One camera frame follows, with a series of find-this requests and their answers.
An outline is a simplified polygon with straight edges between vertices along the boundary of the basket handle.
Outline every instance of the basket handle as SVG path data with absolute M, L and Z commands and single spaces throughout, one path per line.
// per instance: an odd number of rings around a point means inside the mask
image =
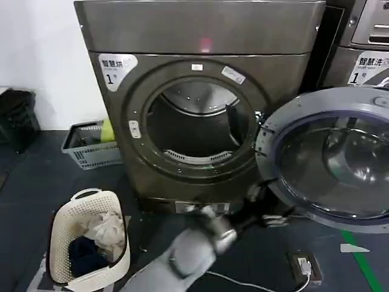
M 89 192 L 95 192 L 95 193 L 99 193 L 101 192 L 102 190 L 100 189 L 96 189 L 96 188 L 90 188 L 90 189 L 84 189 L 84 190 L 81 190 L 79 191 L 78 193 L 76 193 L 72 198 L 71 198 L 71 201 L 73 200 L 76 200 L 78 196 L 81 196 L 83 195 L 84 193 L 89 193 Z

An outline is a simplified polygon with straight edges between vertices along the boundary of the electrical cable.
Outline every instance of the electrical cable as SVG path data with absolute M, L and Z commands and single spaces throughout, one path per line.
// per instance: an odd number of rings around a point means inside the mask
M 241 286 L 253 287 L 253 288 L 261 289 L 261 290 L 264 290 L 264 291 L 267 291 L 267 292 L 276 292 L 274 290 L 270 290 L 270 289 L 267 289 L 265 287 L 261 287 L 261 286 L 255 285 L 255 284 L 242 283 L 242 282 L 239 282 L 237 280 L 231 279 L 230 277 L 227 277 L 227 276 L 219 274 L 219 273 L 215 273 L 215 272 L 211 272 L 211 271 L 207 271 L 206 273 L 209 274 L 209 275 L 214 275 L 214 276 L 217 276 L 217 277 L 221 277 L 221 278 L 223 278 L 225 280 L 231 281 L 231 282 L 233 282 L 235 284 L 238 284 L 238 285 L 241 285 Z M 299 289 L 297 289 L 297 290 L 295 290 L 293 292 L 301 292 L 308 286 L 309 281 L 311 280 L 311 274 L 307 274 L 306 277 L 307 277 L 307 279 L 306 279 L 306 282 L 304 283 L 304 285 L 302 285 Z

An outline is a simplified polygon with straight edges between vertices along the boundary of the laundry basket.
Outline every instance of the laundry basket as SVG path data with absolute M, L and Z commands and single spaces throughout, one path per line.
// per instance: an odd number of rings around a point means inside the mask
M 101 142 L 103 121 L 72 125 L 62 152 L 68 154 L 84 170 L 121 164 L 122 157 L 116 141 Z
M 76 193 L 55 214 L 51 237 L 47 250 L 47 272 L 59 286 L 75 292 L 90 292 L 104 288 L 121 279 L 129 270 L 130 250 L 126 233 L 125 248 L 120 257 L 107 267 L 98 269 L 84 276 L 75 278 L 70 270 L 68 247 L 79 237 L 75 228 L 85 216 L 115 211 L 123 217 L 120 202 L 114 192 L 100 189 L 85 189 Z

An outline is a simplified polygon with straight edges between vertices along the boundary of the gray plastic crate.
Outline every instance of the gray plastic crate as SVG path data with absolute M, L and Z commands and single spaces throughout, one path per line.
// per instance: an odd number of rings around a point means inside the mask
M 122 156 L 116 142 L 100 142 L 102 121 L 73 125 L 62 145 L 82 169 L 121 164 Z

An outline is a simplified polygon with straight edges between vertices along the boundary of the white wall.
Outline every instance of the white wall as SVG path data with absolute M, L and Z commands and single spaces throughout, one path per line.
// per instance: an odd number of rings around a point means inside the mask
M 73 0 L 0 0 L 0 86 L 34 90 L 44 130 L 106 117 Z

